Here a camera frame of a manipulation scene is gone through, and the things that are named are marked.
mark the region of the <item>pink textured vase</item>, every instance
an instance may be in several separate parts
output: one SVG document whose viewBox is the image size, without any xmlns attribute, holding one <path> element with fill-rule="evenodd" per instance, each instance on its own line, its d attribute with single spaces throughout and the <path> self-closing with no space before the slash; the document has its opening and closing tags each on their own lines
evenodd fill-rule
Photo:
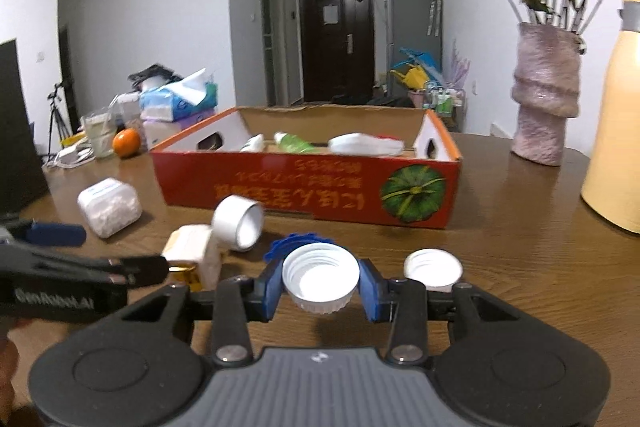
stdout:
<svg viewBox="0 0 640 427">
<path fill-rule="evenodd" d="M 520 104 L 511 151 L 543 165 L 562 162 L 566 119 L 578 116 L 578 37 L 542 24 L 521 23 L 513 100 Z"/>
</svg>

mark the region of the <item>red cardboard box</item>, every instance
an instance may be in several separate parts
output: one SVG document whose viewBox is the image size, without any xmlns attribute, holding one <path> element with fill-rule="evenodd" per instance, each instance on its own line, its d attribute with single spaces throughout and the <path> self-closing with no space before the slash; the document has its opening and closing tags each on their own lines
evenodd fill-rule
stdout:
<svg viewBox="0 0 640 427">
<path fill-rule="evenodd" d="M 252 136 L 268 140 L 276 132 L 300 136 L 318 153 L 287 154 L 273 144 L 264 153 L 238 152 Z M 328 152 L 330 139 L 352 132 L 397 137 L 408 148 L 397 157 Z M 462 165 L 431 111 L 339 105 L 229 109 L 158 144 L 151 155 L 167 204 L 213 209 L 238 194 L 317 219 L 428 229 L 446 226 Z"/>
</svg>

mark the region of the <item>orange fruit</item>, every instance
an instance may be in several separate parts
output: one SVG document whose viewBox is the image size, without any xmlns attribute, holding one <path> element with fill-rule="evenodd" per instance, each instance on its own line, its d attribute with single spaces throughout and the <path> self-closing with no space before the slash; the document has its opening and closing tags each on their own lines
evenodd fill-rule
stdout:
<svg viewBox="0 0 640 427">
<path fill-rule="evenodd" d="M 120 158 L 129 158 L 140 150 L 140 134 L 135 129 L 125 129 L 113 139 L 113 152 Z"/>
</svg>

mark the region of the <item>gray refrigerator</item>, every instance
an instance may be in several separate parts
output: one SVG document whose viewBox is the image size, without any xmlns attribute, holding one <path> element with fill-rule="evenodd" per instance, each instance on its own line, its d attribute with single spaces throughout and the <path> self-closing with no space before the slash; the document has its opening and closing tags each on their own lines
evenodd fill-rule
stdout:
<svg viewBox="0 0 640 427">
<path fill-rule="evenodd" d="M 406 60 L 401 48 L 430 53 L 442 69 L 442 0 L 386 0 L 386 30 L 387 71 Z M 406 92 L 406 87 L 390 74 L 388 95 L 403 96 Z"/>
</svg>

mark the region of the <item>tripod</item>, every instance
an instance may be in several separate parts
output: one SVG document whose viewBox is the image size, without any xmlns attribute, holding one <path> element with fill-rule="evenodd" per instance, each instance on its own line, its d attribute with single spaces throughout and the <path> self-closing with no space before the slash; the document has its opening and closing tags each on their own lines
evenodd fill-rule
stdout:
<svg viewBox="0 0 640 427">
<path fill-rule="evenodd" d="M 56 122 L 56 128 L 58 130 L 58 136 L 60 141 L 71 137 L 71 131 L 66 126 L 65 121 L 58 109 L 58 102 L 62 102 L 58 94 L 58 90 L 63 87 L 62 83 L 54 84 L 54 91 L 49 93 L 47 100 L 49 100 L 49 150 L 47 150 L 47 161 L 51 158 L 51 139 L 53 137 L 53 122 Z"/>
</svg>

